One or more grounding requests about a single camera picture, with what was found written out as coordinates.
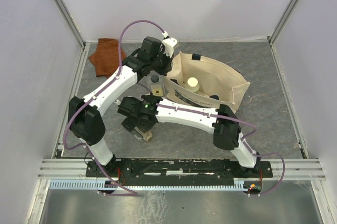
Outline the amber liquid clear bottle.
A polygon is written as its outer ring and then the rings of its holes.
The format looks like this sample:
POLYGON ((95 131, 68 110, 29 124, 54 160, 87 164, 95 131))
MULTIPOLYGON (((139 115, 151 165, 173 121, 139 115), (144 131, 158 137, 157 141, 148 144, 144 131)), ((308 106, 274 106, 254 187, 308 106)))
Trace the amber liquid clear bottle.
POLYGON ((143 132, 138 127, 135 127, 134 131, 141 137, 142 140, 144 140, 146 142, 150 142, 153 139, 153 135, 152 135, 152 132, 150 130, 146 131, 146 132, 143 132))

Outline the cream canvas tote bag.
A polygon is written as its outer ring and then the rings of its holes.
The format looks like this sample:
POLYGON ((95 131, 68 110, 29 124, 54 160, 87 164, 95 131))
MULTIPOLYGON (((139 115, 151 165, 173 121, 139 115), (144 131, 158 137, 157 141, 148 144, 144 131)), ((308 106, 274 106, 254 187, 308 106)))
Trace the cream canvas tote bag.
POLYGON ((176 103, 200 108, 218 108, 225 104, 233 112, 239 109, 250 86, 238 71, 225 63, 198 54, 179 52, 173 67, 164 77, 166 97, 176 103), (185 88, 188 78, 198 79, 197 93, 185 88))

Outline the pale green lotion bottle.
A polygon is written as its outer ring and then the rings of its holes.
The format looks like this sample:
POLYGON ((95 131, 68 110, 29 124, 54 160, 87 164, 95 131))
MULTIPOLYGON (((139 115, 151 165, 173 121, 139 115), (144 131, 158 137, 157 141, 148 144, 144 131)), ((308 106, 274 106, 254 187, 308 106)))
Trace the pale green lotion bottle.
POLYGON ((197 78, 190 77, 185 83, 185 88, 190 92, 197 93, 200 89, 200 84, 197 78))

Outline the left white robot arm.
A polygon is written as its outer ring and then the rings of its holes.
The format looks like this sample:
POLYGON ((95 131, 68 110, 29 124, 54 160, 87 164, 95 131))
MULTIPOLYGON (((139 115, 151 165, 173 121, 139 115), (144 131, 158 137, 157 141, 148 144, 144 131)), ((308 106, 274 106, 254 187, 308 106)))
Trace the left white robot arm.
POLYGON ((116 72, 96 90, 81 99, 75 96, 70 100, 68 129, 88 146, 99 162, 97 169, 103 176, 110 177, 116 171, 112 161, 114 154, 104 140, 104 113, 120 95, 151 71, 166 75, 172 69, 177 44, 177 39, 169 36, 161 41, 146 37, 142 46, 126 57, 116 72))

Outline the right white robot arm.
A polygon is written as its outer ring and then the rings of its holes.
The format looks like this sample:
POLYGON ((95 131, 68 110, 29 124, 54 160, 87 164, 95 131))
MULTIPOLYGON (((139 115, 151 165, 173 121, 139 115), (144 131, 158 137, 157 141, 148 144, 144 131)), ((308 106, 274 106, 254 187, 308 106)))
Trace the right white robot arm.
POLYGON ((257 152, 249 146, 240 127, 248 124, 240 121, 227 105, 203 108, 142 95, 141 100, 124 97, 117 112, 125 116, 122 126, 128 131, 138 128, 147 132, 157 123, 175 123, 203 130, 213 136, 215 147, 230 151, 236 157, 245 176, 253 177, 260 171, 257 152))

